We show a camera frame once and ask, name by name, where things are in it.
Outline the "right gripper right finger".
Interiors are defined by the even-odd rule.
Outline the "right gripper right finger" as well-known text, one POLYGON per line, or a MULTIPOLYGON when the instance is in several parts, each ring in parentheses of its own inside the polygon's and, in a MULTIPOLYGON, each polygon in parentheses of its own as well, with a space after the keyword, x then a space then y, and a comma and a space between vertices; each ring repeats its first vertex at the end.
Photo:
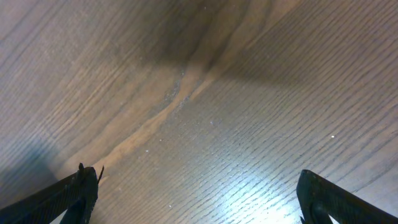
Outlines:
POLYGON ((397 223, 397 217, 310 170, 301 171, 296 192, 302 223, 397 223))

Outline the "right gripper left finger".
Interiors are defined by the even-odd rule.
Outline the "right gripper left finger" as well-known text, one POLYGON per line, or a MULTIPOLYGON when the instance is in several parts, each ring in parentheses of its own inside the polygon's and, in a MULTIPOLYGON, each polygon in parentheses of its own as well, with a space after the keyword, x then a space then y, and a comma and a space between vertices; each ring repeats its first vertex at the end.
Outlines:
POLYGON ((76 173, 1 209, 1 223, 51 223, 60 215, 60 223, 89 223, 101 178, 94 167, 79 164, 76 173))

